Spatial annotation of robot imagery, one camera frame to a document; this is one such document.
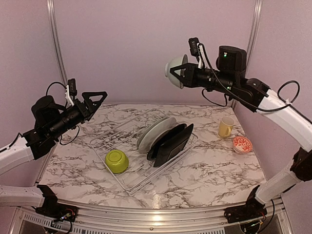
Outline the pale grey-green bowl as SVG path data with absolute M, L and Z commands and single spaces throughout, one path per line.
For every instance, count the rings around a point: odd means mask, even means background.
M 186 54 L 172 59 L 165 65 L 165 77 L 170 81 L 171 84 L 179 89 L 183 89 L 184 86 L 176 76 L 181 76 L 183 72 L 181 71 L 181 69 L 178 69 L 176 67 L 179 67 L 185 63 L 188 63 L 188 57 Z

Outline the yellow ceramic mug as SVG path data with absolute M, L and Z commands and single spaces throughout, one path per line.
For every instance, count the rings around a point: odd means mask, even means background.
M 222 117 L 219 123 L 218 135 L 221 138 L 227 138 L 231 135 L 235 121 L 231 117 Z

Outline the red patterned white bowl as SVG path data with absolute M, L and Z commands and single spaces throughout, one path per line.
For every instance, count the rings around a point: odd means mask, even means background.
M 251 141 L 244 136 L 234 137 L 232 143 L 234 151 L 238 154 L 247 154 L 253 149 Z

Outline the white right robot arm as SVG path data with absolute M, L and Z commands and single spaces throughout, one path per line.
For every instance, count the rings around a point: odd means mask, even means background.
M 210 64 L 204 45 L 197 43 L 190 48 L 198 63 L 189 63 L 187 55 L 175 58 L 165 65 L 165 77 L 176 87 L 202 87 L 209 92 L 224 93 L 239 101 L 252 112 L 270 119 L 292 136 L 300 145 L 292 162 L 286 168 L 257 186 L 250 194 L 247 204 L 242 206 L 242 215 L 252 218 L 275 196 L 286 192 L 302 181 L 312 178 L 312 122 L 295 109 L 292 102 L 280 97 L 278 92 L 256 78 L 245 78 L 245 50 L 220 46 L 216 61 L 217 70 Z

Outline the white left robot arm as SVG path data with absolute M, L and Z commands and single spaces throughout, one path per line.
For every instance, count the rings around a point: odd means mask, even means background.
M 89 121 L 108 94 L 84 92 L 69 107 L 56 104 L 51 95 L 41 97 L 31 110 L 35 117 L 32 130 L 18 134 L 12 143 L 0 150 L 0 173 L 4 174 L 26 162 L 37 160 L 54 152 L 60 137 L 79 124 Z M 0 205 L 42 207 L 51 217 L 60 215 L 58 198 L 46 185 L 33 187 L 0 187 Z

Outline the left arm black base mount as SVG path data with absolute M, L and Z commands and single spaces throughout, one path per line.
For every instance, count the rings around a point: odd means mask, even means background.
M 44 198 L 43 204 L 35 208 L 37 214 L 53 218 L 54 222 L 75 221 L 78 212 L 76 206 L 59 203 L 57 196 L 47 185 L 38 185 L 37 187 L 41 190 Z

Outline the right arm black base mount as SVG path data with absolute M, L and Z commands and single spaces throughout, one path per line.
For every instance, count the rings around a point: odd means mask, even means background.
M 260 186 L 252 189 L 244 205 L 228 207 L 224 210 L 224 217 L 228 223 L 241 222 L 249 219 L 265 216 L 267 210 L 264 204 L 255 199 L 255 194 Z

